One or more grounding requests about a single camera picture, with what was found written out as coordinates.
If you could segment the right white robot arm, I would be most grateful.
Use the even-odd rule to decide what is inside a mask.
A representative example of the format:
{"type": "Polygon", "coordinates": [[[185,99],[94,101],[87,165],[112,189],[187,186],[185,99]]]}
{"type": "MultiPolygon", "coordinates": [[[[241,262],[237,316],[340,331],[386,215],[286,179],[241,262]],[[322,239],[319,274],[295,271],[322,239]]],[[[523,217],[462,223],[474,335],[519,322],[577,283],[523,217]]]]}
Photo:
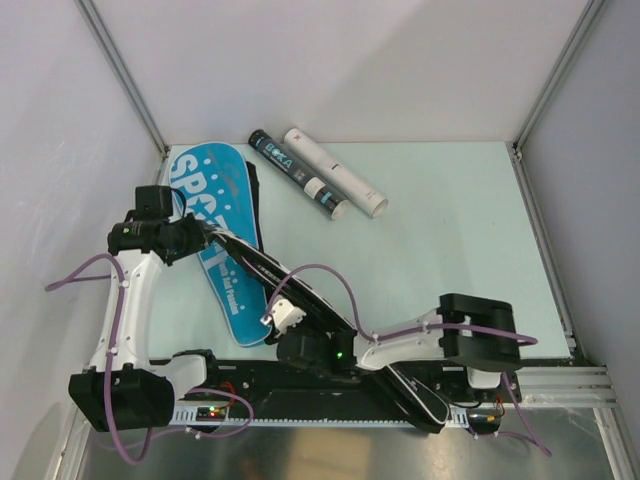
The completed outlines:
{"type": "Polygon", "coordinates": [[[362,333],[325,300],[279,294],[265,324],[275,332],[280,362],[320,378],[385,380],[410,392],[416,379],[405,364],[449,361],[465,369],[464,393],[476,401],[495,393],[501,374],[522,366],[527,339],[515,329],[512,306],[503,301],[449,293],[427,313],[394,328],[362,333]]]}

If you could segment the black racket bag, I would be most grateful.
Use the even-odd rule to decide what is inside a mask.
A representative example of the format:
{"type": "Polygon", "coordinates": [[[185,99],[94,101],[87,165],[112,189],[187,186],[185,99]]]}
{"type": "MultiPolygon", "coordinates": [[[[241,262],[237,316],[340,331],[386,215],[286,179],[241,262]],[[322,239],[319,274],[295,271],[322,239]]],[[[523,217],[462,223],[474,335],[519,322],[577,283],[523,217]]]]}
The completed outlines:
{"type": "Polygon", "coordinates": [[[407,389],[422,411],[435,421],[436,428],[426,430],[419,428],[416,423],[410,424],[429,433],[438,433],[443,429],[451,413],[449,404],[443,403],[440,411],[430,409],[420,398],[415,383],[393,370],[393,366],[400,362],[422,361],[440,356],[437,341],[432,336],[433,326],[440,322],[435,311],[419,317],[403,329],[388,333],[368,332],[358,317],[347,320],[316,290],[300,279],[300,268],[289,270],[231,231],[220,226],[211,227],[211,243],[223,247],[251,277],[266,287],[270,297],[264,315],[271,309],[276,297],[282,296],[306,312],[304,319],[289,329],[304,327],[330,337],[331,369],[303,371],[311,371],[319,377],[350,379],[358,374],[386,370],[407,389]]]}

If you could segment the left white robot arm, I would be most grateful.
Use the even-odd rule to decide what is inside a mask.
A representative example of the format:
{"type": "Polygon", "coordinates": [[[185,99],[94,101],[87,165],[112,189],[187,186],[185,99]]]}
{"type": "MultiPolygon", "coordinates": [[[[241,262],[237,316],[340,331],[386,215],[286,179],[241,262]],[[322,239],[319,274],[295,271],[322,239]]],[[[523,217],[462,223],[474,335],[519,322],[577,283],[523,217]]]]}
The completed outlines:
{"type": "Polygon", "coordinates": [[[149,357],[149,325],[156,286],[175,262],[209,247],[205,225],[183,212],[174,219],[168,186],[139,186],[135,207],[107,236],[104,259],[111,285],[104,324],[85,370],[71,376],[68,392],[95,430],[164,427],[189,391],[214,397],[222,376],[209,350],[188,350],[164,365],[149,357]]]}

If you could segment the blue racket bag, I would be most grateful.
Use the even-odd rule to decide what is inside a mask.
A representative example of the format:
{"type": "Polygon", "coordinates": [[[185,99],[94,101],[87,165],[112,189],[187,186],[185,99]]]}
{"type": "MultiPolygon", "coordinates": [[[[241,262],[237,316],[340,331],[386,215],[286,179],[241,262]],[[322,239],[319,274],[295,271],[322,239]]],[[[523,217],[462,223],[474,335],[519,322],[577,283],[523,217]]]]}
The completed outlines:
{"type": "MultiPolygon", "coordinates": [[[[163,182],[180,192],[174,198],[179,212],[263,248],[256,167],[234,146],[208,142],[172,148],[163,182]]],[[[235,343],[245,348],[264,343],[270,333],[261,322],[264,287],[217,243],[198,259],[235,343]]]]}

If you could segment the black shuttlecock tube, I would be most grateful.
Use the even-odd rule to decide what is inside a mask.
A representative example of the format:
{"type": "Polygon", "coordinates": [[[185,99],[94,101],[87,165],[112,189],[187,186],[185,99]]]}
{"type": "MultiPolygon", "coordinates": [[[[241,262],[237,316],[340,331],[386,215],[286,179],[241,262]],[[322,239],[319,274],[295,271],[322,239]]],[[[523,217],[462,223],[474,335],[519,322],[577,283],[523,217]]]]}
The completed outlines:
{"type": "Polygon", "coordinates": [[[264,130],[255,130],[249,136],[248,144],[321,207],[332,220],[345,214],[350,205],[346,196],[264,130]]]}

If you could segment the white shuttlecock tube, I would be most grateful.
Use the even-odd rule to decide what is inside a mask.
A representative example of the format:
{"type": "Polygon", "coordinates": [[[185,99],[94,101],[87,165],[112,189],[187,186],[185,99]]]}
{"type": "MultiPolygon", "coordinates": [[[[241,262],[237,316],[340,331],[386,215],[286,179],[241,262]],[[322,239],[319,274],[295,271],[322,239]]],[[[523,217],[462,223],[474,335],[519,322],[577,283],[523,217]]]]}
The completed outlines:
{"type": "Polygon", "coordinates": [[[386,211],[389,204],[386,196],[354,174],[301,130],[290,129],[284,136],[284,143],[371,218],[377,218],[386,211]]]}

